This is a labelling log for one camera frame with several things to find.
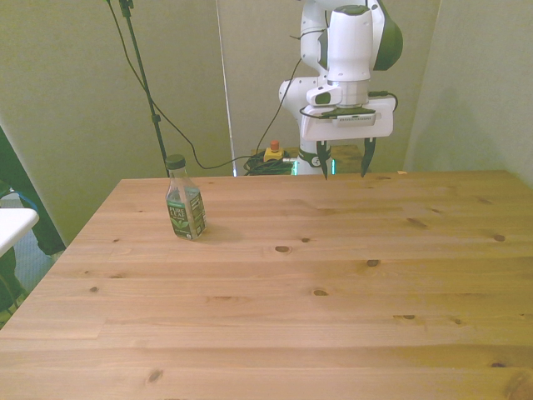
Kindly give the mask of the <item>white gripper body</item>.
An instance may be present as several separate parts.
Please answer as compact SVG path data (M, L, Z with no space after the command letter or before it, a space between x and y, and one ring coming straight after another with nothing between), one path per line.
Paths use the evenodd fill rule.
M392 134L395 98L371 97L362 107L306 106L301 113L301 137L307 141L384 138Z

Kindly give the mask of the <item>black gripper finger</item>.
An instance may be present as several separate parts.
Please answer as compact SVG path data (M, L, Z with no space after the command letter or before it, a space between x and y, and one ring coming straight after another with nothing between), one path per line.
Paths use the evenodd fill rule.
M320 161L321 170L325 179L328 179L328 166L327 160L330 157L330 153L327 147L327 141L316 142L316 154Z
M368 172L371 165L374 153L376 149L376 139L373 137L367 137L364 139L364 154L361 160L361 176L364 177Z

